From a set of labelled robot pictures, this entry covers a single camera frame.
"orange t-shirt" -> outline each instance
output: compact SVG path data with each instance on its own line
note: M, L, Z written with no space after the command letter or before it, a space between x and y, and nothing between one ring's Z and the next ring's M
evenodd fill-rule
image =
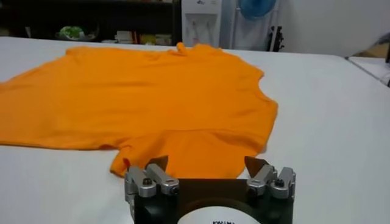
M175 177L236 177L277 114L258 89L263 73L220 49L177 49L75 47L0 83L0 144L117 148L118 175L168 155Z

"wall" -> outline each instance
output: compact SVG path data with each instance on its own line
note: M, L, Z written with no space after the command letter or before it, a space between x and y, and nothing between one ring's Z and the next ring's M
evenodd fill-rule
M222 28L232 16L235 0L223 1ZM349 56L390 32L390 0L281 1L280 22L286 52ZM247 42L237 39L236 46Z

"bolt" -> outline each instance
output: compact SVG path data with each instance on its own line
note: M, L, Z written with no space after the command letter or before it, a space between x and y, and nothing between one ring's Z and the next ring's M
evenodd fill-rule
M172 187L171 188L171 190L169 191L169 193L171 194L171 195L178 195L179 194L179 192L180 192L180 189L179 189L179 187Z
M145 186L150 186L150 185L152 185L152 183L153 183L153 181L152 181L152 179L150 179L150 178L144 178L144 180L142 181L142 185L145 185Z
M285 182L282 179L278 178L278 179L275 180L275 186L277 186L277 187L284 187L285 186Z

